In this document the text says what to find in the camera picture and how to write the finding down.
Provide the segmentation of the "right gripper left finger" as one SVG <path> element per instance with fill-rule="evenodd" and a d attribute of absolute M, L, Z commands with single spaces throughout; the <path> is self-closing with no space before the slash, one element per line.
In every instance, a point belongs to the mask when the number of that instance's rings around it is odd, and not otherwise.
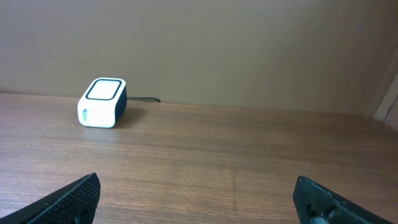
<path fill-rule="evenodd" d="M 1 224 L 92 224 L 100 192 L 100 180 L 91 173 L 2 217 Z"/>

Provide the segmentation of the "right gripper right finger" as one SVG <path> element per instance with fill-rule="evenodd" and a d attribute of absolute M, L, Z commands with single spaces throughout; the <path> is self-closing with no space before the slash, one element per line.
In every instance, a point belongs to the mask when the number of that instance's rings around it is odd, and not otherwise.
<path fill-rule="evenodd" d="M 293 201 L 301 224 L 392 224 L 306 176 L 298 177 Z"/>

